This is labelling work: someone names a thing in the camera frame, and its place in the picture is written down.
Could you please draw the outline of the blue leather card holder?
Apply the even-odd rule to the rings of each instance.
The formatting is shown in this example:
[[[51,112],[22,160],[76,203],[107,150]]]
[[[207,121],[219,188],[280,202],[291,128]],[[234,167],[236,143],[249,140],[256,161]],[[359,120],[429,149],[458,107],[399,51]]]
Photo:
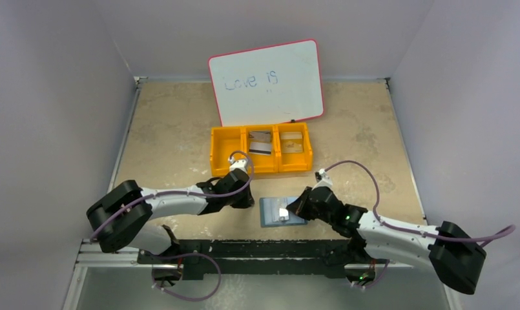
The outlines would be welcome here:
[[[262,228],[266,227],[283,227],[283,226],[296,226],[306,225],[307,220],[303,220],[291,212],[289,213],[290,219],[286,222],[277,222],[275,215],[279,208],[286,208],[288,204],[294,202],[297,199],[296,196],[286,197],[268,197],[260,198],[260,225]]]

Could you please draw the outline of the white VIP card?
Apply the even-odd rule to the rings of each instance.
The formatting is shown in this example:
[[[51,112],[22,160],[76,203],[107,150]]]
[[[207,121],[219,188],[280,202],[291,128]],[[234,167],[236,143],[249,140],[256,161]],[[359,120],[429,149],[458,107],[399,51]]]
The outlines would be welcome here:
[[[272,150],[273,150],[273,147],[272,147],[271,143],[252,141],[249,144],[249,153],[250,154],[259,154],[259,155],[270,156],[272,154]]]

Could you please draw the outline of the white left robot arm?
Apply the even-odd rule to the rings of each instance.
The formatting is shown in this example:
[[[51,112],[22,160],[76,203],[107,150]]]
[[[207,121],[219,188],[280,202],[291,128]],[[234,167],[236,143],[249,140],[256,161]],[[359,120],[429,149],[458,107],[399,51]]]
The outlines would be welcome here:
[[[151,225],[151,220],[182,214],[212,214],[226,206],[252,207],[253,176],[252,170],[233,168],[223,178],[171,190],[148,189],[139,187],[134,180],[124,181],[87,210],[93,230],[91,238],[104,253],[133,247],[153,255],[177,255],[180,244],[172,229]]]

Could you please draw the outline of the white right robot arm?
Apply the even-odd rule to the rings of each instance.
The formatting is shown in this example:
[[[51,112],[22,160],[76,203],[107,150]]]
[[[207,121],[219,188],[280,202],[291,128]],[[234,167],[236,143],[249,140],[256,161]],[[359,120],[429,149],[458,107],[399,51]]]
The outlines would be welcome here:
[[[449,288],[475,293],[486,251],[458,225],[416,225],[376,219],[366,208],[341,202],[328,187],[306,187],[286,209],[304,220],[321,220],[349,238],[349,250],[434,272]]]

